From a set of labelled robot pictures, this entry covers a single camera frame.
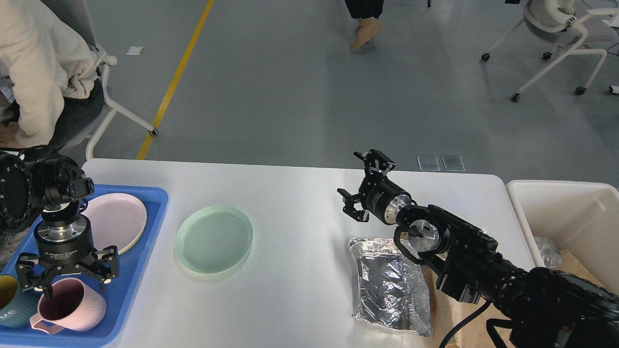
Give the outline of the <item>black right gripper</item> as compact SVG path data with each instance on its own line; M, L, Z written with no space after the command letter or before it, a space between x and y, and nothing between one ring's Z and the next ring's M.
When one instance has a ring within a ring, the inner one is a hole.
M346 189L338 188L343 201L342 211L357 222L367 222L371 213L385 225L396 224L400 211L412 205L412 198L404 189L386 179L387 174L396 167L395 162L374 148L367 152L355 151L354 156L364 165L363 192L353 195ZM364 209L358 210L355 205L362 199Z

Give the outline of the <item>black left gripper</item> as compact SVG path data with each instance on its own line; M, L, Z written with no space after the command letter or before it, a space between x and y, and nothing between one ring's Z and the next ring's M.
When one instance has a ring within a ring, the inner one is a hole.
M83 215L64 227L50 227L42 221L35 227L34 236L39 256L19 255L15 263L17 279L24 290L42 291L44 298L51 300L50 284L56 266L64 266L64 275L96 279L101 293L106 293L106 285L119 277L117 246L95 250L90 220Z

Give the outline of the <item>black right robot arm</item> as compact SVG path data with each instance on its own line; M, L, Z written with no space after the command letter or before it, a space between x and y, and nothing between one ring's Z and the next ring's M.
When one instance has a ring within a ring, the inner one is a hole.
M462 303L486 302L453 327L451 337L493 305L505 319L487 319L486 332L505 346L497 328L509 329L516 348L616 348L618 296L571 273L534 267L525 271L497 251L482 229L436 205L418 205L389 180L395 163L383 152L355 152L365 176L358 193L338 189L343 212L358 222L376 216L395 226L393 242L409 261L429 267L436 288Z

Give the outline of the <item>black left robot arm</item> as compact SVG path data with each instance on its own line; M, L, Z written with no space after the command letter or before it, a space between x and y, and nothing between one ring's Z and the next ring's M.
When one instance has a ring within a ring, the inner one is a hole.
M83 214L93 193L82 168L51 147L1 153L1 233L21 231L41 218L33 230L38 252L20 253L14 266L22 290L51 299L51 283L60 275L87 275L101 291L117 278L117 247L97 250Z

